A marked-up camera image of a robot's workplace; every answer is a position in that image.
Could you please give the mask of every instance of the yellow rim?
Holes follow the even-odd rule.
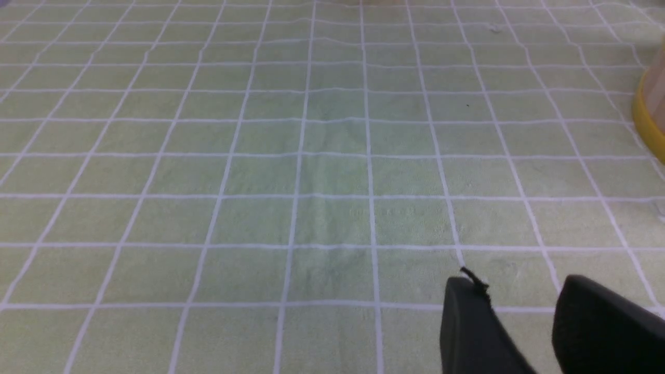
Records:
[[[644,85],[644,76],[640,80],[640,86],[635,94],[635,101],[632,104],[632,119],[635,122],[637,133],[642,137],[646,146],[651,150],[659,161],[665,164],[665,134],[656,126],[651,119],[651,115],[644,104],[644,95],[642,86]]]

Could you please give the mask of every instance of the green grid mat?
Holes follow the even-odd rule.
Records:
[[[462,264],[542,373],[568,274],[665,315],[636,2],[14,0],[0,373],[439,373]]]

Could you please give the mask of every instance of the grid square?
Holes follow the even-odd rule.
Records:
[[[154,162],[152,157],[92,157],[78,179],[74,193],[140,194]]]
[[[227,5],[221,14],[221,23],[226,22],[263,22],[268,7],[238,7]]]
[[[487,101],[482,94],[432,94],[430,111],[435,121],[492,120]]]
[[[107,44],[94,54],[94,64],[140,64],[150,45]]]
[[[219,209],[212,242],[287,244],[292,206],[292,199],[226,199]]]
[[[46,118],[62,95],[54,92],[10,92],[0,102],[0,118]]]
[[[53,116],[83,119],[110,118],[121,98],[121,93],[100,91],[68,93]]]
[[[464,43],[457,25],[414,25],[414,34],[419,43]]]
[[[109,41],[152,43],[162,32],[161,23],[121,23]]]
[[[180,248],[123,248],[103,302],[187,301],[200,252]]]
[[[451,250],[378,251],[378,279],[381,301],[387,303],[444,302],[441,280],[456,276],[459,262]]]
[[[423,66],[434,65],[439,67],[450,65],[472,65],[471,50],[467,45],[431,45],[421,44],[420,63]]]
[[[266,373],[275,360],[277,308],[192,309],[180,346],[178,373]],[[251,357],[239,352],[256,351]]]
[[[137,67],[89,66],[75,88],[122,90],[129,87],[137,70]]]
[[[381,314],[386,374],[441,371],[439,333],[432,328],[441,324],[440,311],[384,309]]]
[[[370,123],[372,154],[434,155],[432,131],[427,124]]]
[[[0,240],[34,243],[49,223],[57,199],[0,198]]]
[[[445,124],[434,128],[441,154],[504,154],[493,124]]]
[[[326,90],[309,94],[307,119],[336,120],[365,117],[364,95],[360,91]]]
[[[481,86],[475,70],[471,67],[422,69],[425,87],[429,91],[480,91]]]
[[[409,25],[365,25],[364,32],[365,43],[411,43],[413,41]]]
[[[63,23],[21,23],[5,40],[21,41],[52,41],[66,27]]]
[[[0,186],[3,193],[64,194],[83,158],[26,157]]]
[[[596,195],[579,161],[516,160],[515,168],[529,197]]]
[[[195,300],[204,303],[279,301],[286,261],[287,253],[281,250],[209,249]]]
[[[422,94],[369,93],[369,116],[375,120],[426,121]]]
[[[74,23],[58,38],[58,42],[103,42],[113,30],[113,25],[86,25]]]
[[[383,67],[417,67],[416,49],[412,45],[366,45],[367,65]]]
[[[557,112],[545,93],[490,94],[489,99],[499,121],[529,121],[557,118]]]
[[[205,242],[215,199],[143,201],[129,242],[198,244]]]
[[[490,28],[491,25],[478,25],[467,24],[462,25],[464,28],[464,35],[469,43],[486,43],[486,44],[510,44],[516,43],[513,33],[510,32],[493,32]]]
[[[453,202],[460,242],[483,246],[535,246],[533,227],[522,202]]]
[[[558,270],[561,283],[569,274],[579,274],[634,303],[653,306],[630,256],[624,251],[551,252],[550,258]]]
[[[556,122],[502,124],[501,131],[513,156],[574,156],[563,127]]]
[[[180,313],[175,308],[98,310],[83,337],[72,373],[167,371]]]
[[[31,128],[29,125],[23,126],[24,130]],[[103,123],[47,122],[30,146],[29,152],[88,152],[99,138],[103,127]]]
[[[174,118],[182,97],[183,93],[170,91],[130,92],[122,103],[117,117]]]
[[[203,43],[192,42],[157,45],[157,47],[148,54],[148,63],[196,64],[199,60],[199,52],[202,47]]]
[[[309,89],[362,89],[362,65],[356,63],[316,65],[312,64]]]
[[[621,245],[600,202],[533,202],[531,207],[546,246]]]
[[[370,63],[371,46],[365,47],[367,62]],[[362,61],[362,49],[359,45],[342,44],[338,41],[319,39],[312,42],[312,61],[349,62]]]
[[[202,66],[196,73],[192,89],[245,90],[250,71],[249,66]]]
[[[534,65],[584,65],[574,45],[529,45],[529,58]]]
[[[480,76],[488,91],[520,91],[542,88],[529,68],[480,68]]]
[[[360,22],[360,9],[343,4],[322,3],[317,4],[315,18],[332,22]]]
[[[80,67],[33,67],[16,88],[22,90],[66,89],[71,86],[80,71]]]
[[[132,6],[122,19],[123,22],[163,22],[173,12],[171,6]]]
[[[395,170],[400,177],[395,178]],[[400,160],[374,158],[374,194],[382,195],[438,195],[444,193],[435,160]]]
[[[237,119],[244,98],[239,93],[190,93],[180,118]]]
[[[600,89],[585,67],[541,67],[537,72],[548,89]]]
[[[453,196],[519,196],[507,160],[449,158],[444,172]]]
[[[217,194],[225,165],[222,157],[164,157],[148,193]]]
[[[211,42],[258,41],[261,36],[260,23],[221,23],[215,29]]]
[[[609,202],[608,205],[630,247],[657,248],[665,243],[665,232],[661,230],[663,223],[654,214],[652,202]]]
[[[367,159],[303,156],[301,194],[367,195]]]
[[[268,23],[265,26],[263,40],[266,43],[273,41],[288,41],[293,39],[308,39],[311,33],[309,20],[300,20],[292,23]]]
[[[235,123],[181,122],[171,132],[165,151],[179,153],[226,153],[231,149],[235,128]]]
[[[372,308],[289,309],[284,322],[281,370],[312,373],[325,367],[331,373],[373,373],[376,360],[368,357],[376,352],[375,336]]]
[[[249,122],[240,128],[236,153],[282,154],[298,151],[301,123],[288,122]]]
[[[118,22],[122,15],[127,10],[127,7],[112,6],[112,7],[84,7],[81,12],[74,19],[79,22]]]
[[[11,295],[12,303],[93,303],[113,248],[40,248]]]
[[[464,251],[466,266],[491,284],[494,305],[554,307],[554,288],[545,258],[539,252]]]
[[[309,102],[313,102],[313,93]],[[301,118],[305,96],[296,93],[251,93],[245,106],[245,119]]]
[[[365,199],[301,198],[298,244],[369,244],[369,203]]]
[[[97,152],[159,152],[169,126],[166,122],[111,122]]]
[[[376,200],[374,214],[380,245],[439,246],[453,242],[443,200]]]
[[[212,24],[171,23],[166,26],[162,38],[163,42],[205,42],[212,31]]]
[[[499,313],[517,348],[539,373],[561,370],[552,350],[552,322],[550,313]]]
[[[665,196],[665,183],[649,160],[590,160],[587,166],[604,196]]]
[[[295,193],[296,156],[279,158],[236,157],[224,193],[293,194]]]
[[[519,45],[483,45],[473,50],[479,65],[520,65],[527,66],[527,53]]]
[[[254,69],[253,90],[303,91],[307,79],[307,65],[258,65]]]
[[[254,48],[243,49],[236,52],[240,57],[234,59],[244,58],[244,53],[251,53],[253,55]],[[280,43],[262,44],[257,53],[257,61],[259,62],[284,62],[284,61],[307,61],[309,55],[309,42],[308,41],[288,41]]]
[[[326,23],[326,21],[316,21],[314,27],[315,39],[330,39],[342,43],[359,44],[360,40],[360,25],[353,25],[352,23],[334,24]]]
[[[171,17],[171,22],[215,22],[218,13],[218,7],[178,5],[176,12]]]
[[[46,241],[119,242],[135,206],[135,199],[69,198]]]
[[[313,4],[309,0],[302,1],[302,3],[294,3],[295,7],[272,7],[270,8],[270,15],[268,22],[295,22],[302,18],[311,18]]]
[[[191,66],[147,66],[141,69],[132,88],[184,90],[190,85],[193,73]]]
[[[422,89],[420,75],[415,68],[368,67],[367,85],[372,91],[420,92]]]
[[[0,314],[0,371],[62,371],[85,310],[5,310]]]
[[[311,123],[305,126],[305,152],[366,154],[366,129],[363,120]]]
[[[602,93],[553,92],[551,95],[563,118],[621,119],[612,103]]]
[[[566,34],[555,25],[513,25],[513,30],[522,43],[568,43]]]
[[[296,249],[291,266],[290,301],[374,298],[370,250]]]

